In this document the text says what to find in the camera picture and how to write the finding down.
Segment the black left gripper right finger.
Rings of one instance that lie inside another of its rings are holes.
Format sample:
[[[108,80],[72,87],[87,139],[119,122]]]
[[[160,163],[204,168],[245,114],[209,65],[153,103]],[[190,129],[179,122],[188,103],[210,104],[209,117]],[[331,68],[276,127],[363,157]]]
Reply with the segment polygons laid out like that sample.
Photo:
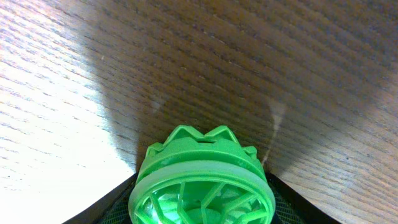
[[[275,196],[275,215],[271,224],[340,224],[294,189],[270,172],[266,173],[268,184]]]

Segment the green ribbed wheel toy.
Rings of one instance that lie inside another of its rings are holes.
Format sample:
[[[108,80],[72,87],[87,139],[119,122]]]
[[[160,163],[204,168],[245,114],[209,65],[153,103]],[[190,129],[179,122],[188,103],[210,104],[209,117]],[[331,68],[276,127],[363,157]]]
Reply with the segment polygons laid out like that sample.
[[[128,201],[132,223],[271,223],[275,197],[253,146],[227,126],[177,126],[147,148]]]

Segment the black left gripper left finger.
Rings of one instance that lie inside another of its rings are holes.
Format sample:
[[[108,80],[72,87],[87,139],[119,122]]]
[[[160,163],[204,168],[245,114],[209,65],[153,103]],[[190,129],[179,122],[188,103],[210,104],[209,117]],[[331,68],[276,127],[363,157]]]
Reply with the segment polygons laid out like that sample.
[[[119,184],[113,190],[108,192],[105,196],[90,205],[87,209],[65,221],[63,224],[92,224],[98,223],[106,212],[114,205],[114,203],[123,196],[130,186],[134,185],[137,178],[137,173],[130,176],[124,182]]]

